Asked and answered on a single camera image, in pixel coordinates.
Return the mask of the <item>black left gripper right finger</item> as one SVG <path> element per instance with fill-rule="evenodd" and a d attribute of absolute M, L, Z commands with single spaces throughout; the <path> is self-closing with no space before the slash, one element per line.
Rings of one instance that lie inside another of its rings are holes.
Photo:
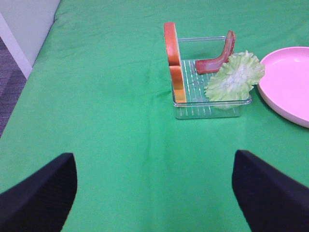
<path fill-rule="evenodd" d="M 253 232 L 307 232 L 309 189 L 247 150 L 235 153 L 232 189 Z"/>

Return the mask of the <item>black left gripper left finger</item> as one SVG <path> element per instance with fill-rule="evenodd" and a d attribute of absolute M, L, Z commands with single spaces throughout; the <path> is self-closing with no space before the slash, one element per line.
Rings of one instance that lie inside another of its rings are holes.
<path fill-rule="evenodd" d="M 59 232 L 77 192 L 74 155 L 63 153 L 0 195 L 2 232 Z"/>

